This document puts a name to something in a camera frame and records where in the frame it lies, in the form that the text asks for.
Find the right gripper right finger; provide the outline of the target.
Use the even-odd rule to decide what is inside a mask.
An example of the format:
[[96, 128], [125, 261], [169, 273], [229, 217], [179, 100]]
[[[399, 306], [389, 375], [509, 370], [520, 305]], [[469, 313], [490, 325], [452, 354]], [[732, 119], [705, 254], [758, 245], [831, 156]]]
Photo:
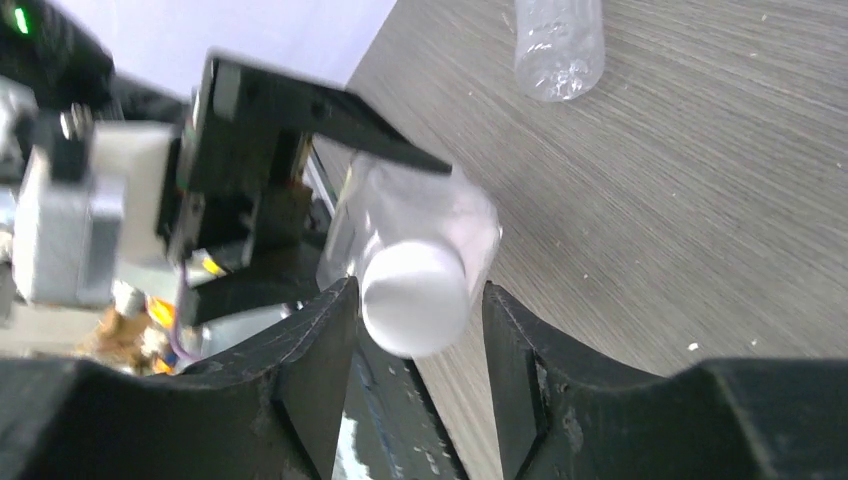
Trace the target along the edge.
[[671, 377], [612, 359], [487, 283], [508, 479], [843, 479], [847, 364], [713, 358]]

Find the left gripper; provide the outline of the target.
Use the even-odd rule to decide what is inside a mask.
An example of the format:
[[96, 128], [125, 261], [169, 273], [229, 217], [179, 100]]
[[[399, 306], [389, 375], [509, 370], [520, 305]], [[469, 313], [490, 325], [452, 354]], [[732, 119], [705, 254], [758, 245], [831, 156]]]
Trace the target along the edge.
[[292, 248], [309, 212], [301, 177], [313, 134], [420, 171], [452, 170], [351, 91], [209, 51], [180, 138], [166, 257], [179, 265], [197, 250], [224, 248], [240, 264], [260, 258], [182, 293], [181, 325], [317, 295], [321, 251]]

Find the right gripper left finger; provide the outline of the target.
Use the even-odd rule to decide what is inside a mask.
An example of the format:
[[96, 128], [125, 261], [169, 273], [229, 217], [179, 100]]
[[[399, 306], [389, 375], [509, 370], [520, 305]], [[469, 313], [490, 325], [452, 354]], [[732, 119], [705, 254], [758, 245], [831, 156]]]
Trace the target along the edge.
[[1, 363], [5, 479], [328, 479], [358, 285], [174, 376], [70, 357]]

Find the fruit label plastic bottle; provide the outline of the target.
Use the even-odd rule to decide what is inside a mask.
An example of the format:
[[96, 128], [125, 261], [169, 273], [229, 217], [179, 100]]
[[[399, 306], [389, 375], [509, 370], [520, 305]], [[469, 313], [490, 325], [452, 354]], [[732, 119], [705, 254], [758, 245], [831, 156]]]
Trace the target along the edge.
[[377, 252], [428, 241], [453, 249], [476, 298], [501, 237], [494, 202], [459, 166], [435, 175], [358, 154], [338, 194], [316, 280], [326, 288], [345, 276], [362, 277]]

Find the white bottle cap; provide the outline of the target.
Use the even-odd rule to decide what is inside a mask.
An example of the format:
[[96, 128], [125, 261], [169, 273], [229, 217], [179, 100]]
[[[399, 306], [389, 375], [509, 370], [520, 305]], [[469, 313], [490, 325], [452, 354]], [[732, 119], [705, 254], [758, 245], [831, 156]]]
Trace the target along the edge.
[[455, 250], [407, 240], [377, 252], [361, 279], [362, 318], [374, 342], [400, 358], [441, 352], [465, 331], [471, 296]]

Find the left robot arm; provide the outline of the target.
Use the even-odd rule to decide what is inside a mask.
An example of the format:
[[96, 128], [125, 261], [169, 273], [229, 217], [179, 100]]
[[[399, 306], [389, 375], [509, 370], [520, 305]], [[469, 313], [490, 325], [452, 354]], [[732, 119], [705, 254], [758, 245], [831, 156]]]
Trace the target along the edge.
[[189, 105], [127, 117], [109, 53], [50, 1], [1, 5], [1, 183], [18, 191], [1, 247], [1, 312], [15, 300], [111, 302], [119, 262], [148, 244], [184, 267], [199, 250], [239, 265], [296, 249], [315, 136], [418, 171], [449, 163], [360, 96], [221, 50]]

